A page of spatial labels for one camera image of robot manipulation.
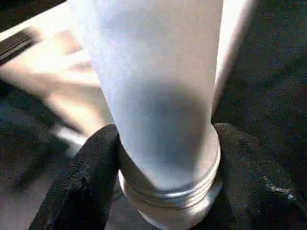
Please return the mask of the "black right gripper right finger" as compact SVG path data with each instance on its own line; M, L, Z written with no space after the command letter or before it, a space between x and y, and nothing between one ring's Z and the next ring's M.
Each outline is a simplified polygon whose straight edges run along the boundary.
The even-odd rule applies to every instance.
M301 191L253 136L227 123L213 125L222 155L222 193L197 230L299 230Z

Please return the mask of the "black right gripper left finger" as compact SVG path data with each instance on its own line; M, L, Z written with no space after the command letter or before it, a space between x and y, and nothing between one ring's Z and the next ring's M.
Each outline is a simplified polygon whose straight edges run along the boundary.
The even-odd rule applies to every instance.
M49 188L29 229L105 229L119 170L115 125L96 131Z

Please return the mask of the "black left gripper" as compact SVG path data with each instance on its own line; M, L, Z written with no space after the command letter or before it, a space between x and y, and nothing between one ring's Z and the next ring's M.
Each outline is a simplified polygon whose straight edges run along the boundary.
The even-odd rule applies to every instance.
M0 41L0 64L4 65L32 47L42 33L34 27L26 27ZM59 139L69 145L83 145L84 136L48 109L42 100L12 86L0 82L0 120L19 129L29 131L40 141L48 143Z

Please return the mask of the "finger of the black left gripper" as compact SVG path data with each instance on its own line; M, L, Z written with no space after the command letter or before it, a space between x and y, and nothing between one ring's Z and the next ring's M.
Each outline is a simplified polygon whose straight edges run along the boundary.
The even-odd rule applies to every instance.
M41 155L35 157L32 164L17 177L12 184L12 191L21 191L28 187L36 179L45 174L55 175L51 170L60 169L69 160L70 146L60 143L51 145Z

